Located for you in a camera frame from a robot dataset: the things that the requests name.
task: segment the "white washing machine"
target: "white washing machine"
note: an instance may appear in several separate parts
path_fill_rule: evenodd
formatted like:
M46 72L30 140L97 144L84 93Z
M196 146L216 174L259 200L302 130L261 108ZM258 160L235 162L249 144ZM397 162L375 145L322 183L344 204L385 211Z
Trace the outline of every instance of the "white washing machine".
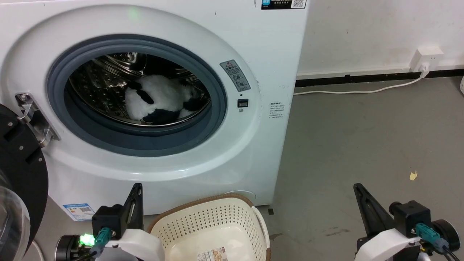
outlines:
M270 204L308 8L0 0L1 103L41 141L48 194L74 220L124 202L135 182L147 215L231 191ZM151 74L194 85L201 107L170 122L129 118L125 89ZM24 164L37 153L17 147Z

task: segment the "panda plush toy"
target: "panda plush toy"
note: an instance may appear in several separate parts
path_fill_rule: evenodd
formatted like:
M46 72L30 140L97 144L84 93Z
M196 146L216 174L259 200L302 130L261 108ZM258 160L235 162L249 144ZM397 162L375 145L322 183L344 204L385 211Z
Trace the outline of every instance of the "panda plush toy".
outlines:
M154 125L172 123L205 104L197 88L162 75L150 75L128 82L125 101L131 119Z

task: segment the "sticker inside basket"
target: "sticker inside basket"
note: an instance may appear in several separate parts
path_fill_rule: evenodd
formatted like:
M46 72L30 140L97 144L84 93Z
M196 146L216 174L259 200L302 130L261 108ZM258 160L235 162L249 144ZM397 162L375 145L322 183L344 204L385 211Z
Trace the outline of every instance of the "sticker inside basket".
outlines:
M215 248L198 254L197 261L227 261L226 249L224 247Z

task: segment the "qr code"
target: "qr code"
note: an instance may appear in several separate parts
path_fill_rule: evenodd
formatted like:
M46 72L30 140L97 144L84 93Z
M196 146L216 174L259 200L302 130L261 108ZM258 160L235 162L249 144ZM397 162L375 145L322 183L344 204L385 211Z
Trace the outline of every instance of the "qr code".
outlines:
M306 0L292 0L291 8L304 8L306 5Z

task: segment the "wall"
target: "wall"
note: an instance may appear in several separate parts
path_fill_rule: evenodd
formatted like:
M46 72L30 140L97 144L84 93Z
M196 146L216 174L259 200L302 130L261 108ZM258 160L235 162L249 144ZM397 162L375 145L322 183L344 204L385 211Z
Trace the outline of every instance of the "wall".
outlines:
M407 72L428 45L464 68L464 1L312 0L298 78Z

